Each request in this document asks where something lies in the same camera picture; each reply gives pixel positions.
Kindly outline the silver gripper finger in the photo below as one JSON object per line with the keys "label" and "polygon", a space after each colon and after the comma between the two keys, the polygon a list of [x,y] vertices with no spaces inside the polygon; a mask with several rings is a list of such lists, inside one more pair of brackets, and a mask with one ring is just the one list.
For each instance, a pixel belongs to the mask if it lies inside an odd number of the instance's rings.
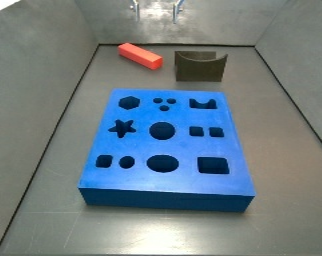
{"label": "silver gripper finger", "polygon": [[134,12],[134,19],[138,22],[140,20],[140,5],[138,0],[130,0],[130,10]]}
{"label": "silver gripper finger", "polygon": [[181,6],[182,6],[184,0],[176,0],[173,3],[173,23],[176,24],[177,22],[177,16],[181,11]]}

